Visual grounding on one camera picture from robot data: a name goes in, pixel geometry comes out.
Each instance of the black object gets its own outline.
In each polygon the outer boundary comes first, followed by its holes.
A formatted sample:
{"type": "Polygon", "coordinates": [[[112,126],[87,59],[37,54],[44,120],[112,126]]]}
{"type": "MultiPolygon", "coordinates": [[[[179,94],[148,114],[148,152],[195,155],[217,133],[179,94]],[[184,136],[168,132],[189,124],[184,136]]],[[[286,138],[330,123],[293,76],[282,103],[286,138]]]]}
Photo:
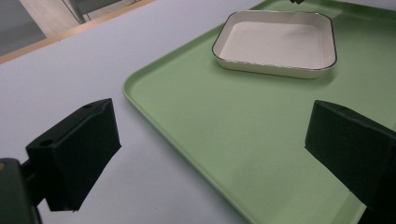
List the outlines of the black object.
{"type": "Polygon", "coordinates": [[[301,4],[304,0],[290,0],[292,3],[301,4]]]}
{"type": "Polygon", "coordinates": [[[26,213],[19,205],[10,210],[14,202],[36,207],[46,198],[51,211],[78,210],[119,149],[111,99],[84,105],[29,144],[29,160],[22,166],[0,160],[0,223],[36,223],[5,222],[26,213]]]}
{"type": "Polygon", "coordinates": [[[396,220],[396,132],[344,106],[315,101],[305,148],[368,209],[396,220]]]}

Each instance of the floor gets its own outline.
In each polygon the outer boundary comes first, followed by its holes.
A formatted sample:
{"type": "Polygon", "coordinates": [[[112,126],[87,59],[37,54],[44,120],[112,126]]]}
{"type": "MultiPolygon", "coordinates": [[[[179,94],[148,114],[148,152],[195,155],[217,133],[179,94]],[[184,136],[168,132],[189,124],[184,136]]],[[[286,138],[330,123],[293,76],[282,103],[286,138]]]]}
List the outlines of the floor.
{"type": "MultiPolygon", "coordinates": [[[[64,4],[63,0],[20,0],[33,20],[37,23],[46,37],[61,34],[71,28],[79,26],[71,11],[64,4]]],[[[85,15],[86,21],[97,19],[109,12],[127,7],[134,3],[134,0],[122,0],[118,3],[103,7],[89,15],[85,15]]]]}

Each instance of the green surface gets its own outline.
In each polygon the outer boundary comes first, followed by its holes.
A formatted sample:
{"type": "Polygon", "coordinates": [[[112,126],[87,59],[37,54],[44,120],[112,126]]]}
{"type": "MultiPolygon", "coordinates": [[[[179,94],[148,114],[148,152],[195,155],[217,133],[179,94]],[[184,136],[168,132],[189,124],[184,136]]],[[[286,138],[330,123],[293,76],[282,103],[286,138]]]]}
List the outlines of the green surface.
{"type": "Polygon", "coordinates": [[[251,223],[357,223],[365,206],[304,138],[317,99],[395,129],[396,13],[329,0],[258,8],[330,17],[332,73],[306,80],[223,69],[211,51],[218,27],[134,73],[124,94],[251,223]]]}

